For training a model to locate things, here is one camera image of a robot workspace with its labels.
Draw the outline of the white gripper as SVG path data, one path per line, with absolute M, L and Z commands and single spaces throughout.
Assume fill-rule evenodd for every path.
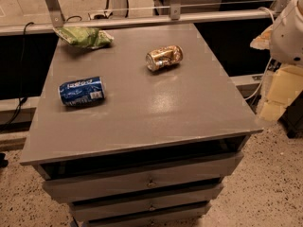
M 261 32 L 250 46 L 258 50 L 270 49 L 274 60 L 288 63 L 274 72 L 259 113 L 263 120 L 278 121 L 303 91 L 303 0 L 291 0 L 273 26 Z

